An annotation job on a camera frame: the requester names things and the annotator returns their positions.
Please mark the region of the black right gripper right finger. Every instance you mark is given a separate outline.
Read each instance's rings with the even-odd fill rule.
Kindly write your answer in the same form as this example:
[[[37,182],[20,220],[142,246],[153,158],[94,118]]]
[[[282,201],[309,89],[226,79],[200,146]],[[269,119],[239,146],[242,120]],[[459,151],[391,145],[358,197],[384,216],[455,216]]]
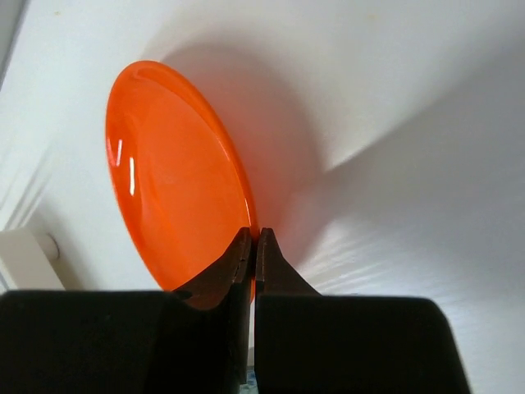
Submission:
[[[272,229],[256,257],[254,357],[261,393],[467,393],[450,324],[429,299],[322,295]]]

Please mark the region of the orange plate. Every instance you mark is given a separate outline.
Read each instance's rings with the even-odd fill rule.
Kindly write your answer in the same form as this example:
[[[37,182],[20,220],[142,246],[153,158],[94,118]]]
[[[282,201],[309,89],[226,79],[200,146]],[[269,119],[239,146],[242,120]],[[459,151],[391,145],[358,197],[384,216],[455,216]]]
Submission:
[[[107,100],[107,165],[126,229],[165,291],[219,259],[241,228],[259,233],[235,144],[201,92],[155,61],[133,62]]]

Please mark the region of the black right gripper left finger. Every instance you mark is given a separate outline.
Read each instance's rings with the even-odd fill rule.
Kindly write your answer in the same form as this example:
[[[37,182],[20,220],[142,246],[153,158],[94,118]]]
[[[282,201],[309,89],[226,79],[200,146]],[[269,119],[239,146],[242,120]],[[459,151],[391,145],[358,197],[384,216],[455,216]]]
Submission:
[[[236,393],[246,379],[252,236],[174,291],[9,291],[4,393]]]

